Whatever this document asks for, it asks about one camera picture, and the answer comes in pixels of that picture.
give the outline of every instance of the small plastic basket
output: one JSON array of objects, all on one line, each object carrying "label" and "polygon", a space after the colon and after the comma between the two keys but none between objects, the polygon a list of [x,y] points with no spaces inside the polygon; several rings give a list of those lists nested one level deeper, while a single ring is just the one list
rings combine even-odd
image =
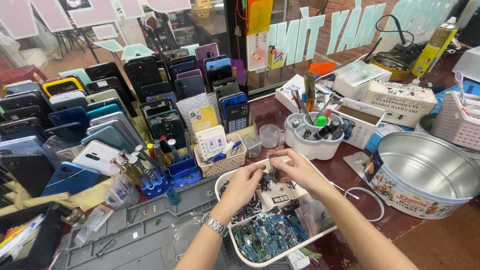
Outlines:
[{"label": "small plastic basket", "polygon": [[447,91],[431,134],[453,144],[480,150],[479,100],[479,96],[465,94],[466,104],[462,106],[459,93]]},{"label": "small plastic basket", "polygon": [[[227,142],[238,142],[241,141],[241,138],[238,134],[227,135]],[[197,159],[198,166],[202,169],[204,177],[212,176],[220,172],[230,171],[234,168],[240,167],[245,164],[245,157],[247,154],[247,148],[242,144],[237,146],[239,147],[238,154],[232,157],[229,157],[225,160],[220,160],[212,164],[202,165],[201,160],[199,159],[199,152],[197,146],[193,148],[195,152],[195,158]]]}]

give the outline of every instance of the paper packaging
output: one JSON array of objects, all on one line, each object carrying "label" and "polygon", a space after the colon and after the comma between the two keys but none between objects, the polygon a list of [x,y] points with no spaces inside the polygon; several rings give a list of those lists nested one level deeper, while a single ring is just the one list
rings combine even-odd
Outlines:
[{"label": "paper packaging", "polygon": [[275,98],[280,101],[283,106],[289,109],[292,113],[299,112],[299,108],[292,96],[292,90],[298,90],[300,94],[300,102],[302,93],[305,93],[305,80],[302,76],[296,74],[282,87],[275,90]]},{"label": "paper packaging", "polygon": [[437,105],[431,89],[371,80],[361,101],[386,110],[385,122],[414,128]]},{"label": "paper packaging", "polygon": [[370,71],[375,71],[369,76],[358,80],[355,84],[349,84],[344,80],[340,79],[339,77],[335,78],[335,82],[333,84],[333,90],[340,93],[342,96],[351,99],[358,99],[360,98],[363,93],[365,93],[366,89],[368,89],[368,81],[370,79],[378,79],[382,81],[388,81],[392,73],[387,71],[383,68],[377,67],[374,64],[368,64]]},{"label": "paper packaging", "polygon": [[247,38],[247,67],[249,71],[266,68],[268,63],[268,31]]},{"label": "paper packaging", "polygon": [[352,132],[346,133],[343,141],[365,149],[370,137],[384,119],[385,110],[349,98],[343,98],[342,102],[343,104],[338,105],[332,113],[340,116],[344,123],[347,120],[355,122]]}]

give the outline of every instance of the spiral notebook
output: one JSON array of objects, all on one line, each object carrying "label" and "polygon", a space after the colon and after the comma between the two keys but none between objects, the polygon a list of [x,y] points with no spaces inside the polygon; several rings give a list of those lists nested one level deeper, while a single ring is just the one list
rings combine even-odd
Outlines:
[{"label": "spiral notebook", "polygon": [[221,125],[195,132],[195,141],[203,161],[221,154],[227,143],[225,130]]}]

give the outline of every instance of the hand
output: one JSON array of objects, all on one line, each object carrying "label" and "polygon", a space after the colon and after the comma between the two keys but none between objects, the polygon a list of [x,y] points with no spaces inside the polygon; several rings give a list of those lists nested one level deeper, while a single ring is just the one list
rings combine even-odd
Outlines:
[{"label": "hand", "polygon": [[226,225],[230,222],[232,216],[252,199],[258,182],[263,176],[262,170],[265,170],[265,168],[266,166],[261,164],[251,164],[238,168],[230,179],[221,200],[210,215],[222,224]]},{"label": "hand", "polygon": [[291,148],[277,151],[274,155],[276,157],[288,156],[292,159],[286,163],[276,158],[271,159],[272,165],[280,169],[281,183],[295,181],[298,185],[306,189],[312,197],[316,197],[313,194],[315,192],[312,193],[313,189],[321,188],[330,190],[332,188],[332,185],[317,172],[308,160],[297,154]]}]

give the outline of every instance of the blue screwdriver stand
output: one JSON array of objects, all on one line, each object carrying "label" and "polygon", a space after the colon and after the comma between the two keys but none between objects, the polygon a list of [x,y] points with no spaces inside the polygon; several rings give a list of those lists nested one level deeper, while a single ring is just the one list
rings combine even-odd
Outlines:
[{"label": "blue screwdriver stand", "polygon": [[173,161],[172,165],[168,165],[168,173],[172,179],[170,184],[173,189],[197,182],[202,178],[202,173],[195,159],[187,156],[180,162]]},{"label": "blue screwdriver stand", "polygon": [[142,180],[142,183],[145,184],[145,188],[141,188],[141,191],[145,194],[145,196],[147,196],[147,198],[152,199],[164,194],[167,191],[168,187],[170,186],[171,178],[168,172],[165,172],[165,176],[162,176],[159,170],[156,170],[156,169],[150,169],[150,170],[160,180],[160,183],[150,180],[150,182],[152,182],[152,185],[153,185],[150,188],[150,184],[147,182],[145,177],[142,177],[141,180]]}]

